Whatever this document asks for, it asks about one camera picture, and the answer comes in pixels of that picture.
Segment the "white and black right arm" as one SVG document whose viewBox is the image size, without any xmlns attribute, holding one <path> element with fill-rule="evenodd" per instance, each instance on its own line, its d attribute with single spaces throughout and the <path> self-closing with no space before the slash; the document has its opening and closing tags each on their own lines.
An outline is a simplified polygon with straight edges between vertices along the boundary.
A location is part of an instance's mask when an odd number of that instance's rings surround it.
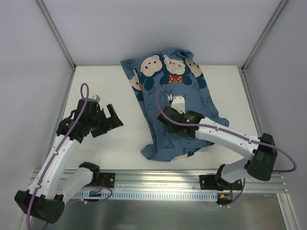
<svg viewBox="0 0 307 230">
<path fill-rule="evenodd" d="M 179 113 L 165 107 L 157 116 L 171 134 L 181 137 L 206 140 L 230 149 L 242 156 L 231 164 L 222 164 L 212 179 L 205 179 L 205 185 L 212 190 L 229 190 L 238 181 L 254 178 L 267 182 L 271 179 L 277 151 L 274 139 L 269 134 L 261 137 L 236 133 L 232 129 L 194 111 Z"/>
</svg>

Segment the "blue cartoon print pillowcase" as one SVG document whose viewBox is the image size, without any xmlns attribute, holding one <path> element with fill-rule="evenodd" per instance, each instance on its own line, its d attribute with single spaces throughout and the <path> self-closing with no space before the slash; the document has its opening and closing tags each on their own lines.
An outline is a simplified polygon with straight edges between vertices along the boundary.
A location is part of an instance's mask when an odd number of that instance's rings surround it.
<svg viewBox="0 0 307 230">
<path fill-rule="evenodd" d="M 170 134 L 167 127 L 156 118 L 157 105 L 168 106 L 166 88 L 173 96 L 183 96 L 185 109 L 210 118 L 223 126 L 229 121 L 219 116 L 200 66 L 193 61 L 193 53 L 181 48 L 167 48 L 152 52 L 139 59 L 126 59 L 121 66 L 131 84 L 152 135 L 152 144 L 141 150 L 142 155 L 152 161 L 170 162 L 190 157 L 212 142 L 184 138 Z"/>
</svg>

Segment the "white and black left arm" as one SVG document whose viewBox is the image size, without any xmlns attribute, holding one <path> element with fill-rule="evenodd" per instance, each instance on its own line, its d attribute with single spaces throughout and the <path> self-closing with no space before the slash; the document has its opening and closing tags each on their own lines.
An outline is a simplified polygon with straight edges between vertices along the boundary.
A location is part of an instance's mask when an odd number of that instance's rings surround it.
<svg viewBox="0 0 307 230">
<path fill-rule="evenodd" d="M 24 214 L 53 224 L 79 190 L 103 184 L 100 167 L 86 161 L 70 178 L 64 182 L 60 179 L 70 158 L 88 134 L 95 138 L 123 126 L 113 105 L 108 104 L 107 109 L 109 117 L 96 99 L 81 98 L 77 109 L 59 123 L 52 149 L 39 174 L 25 191 L 17 191 L 14 197 Z"/>
</svg>

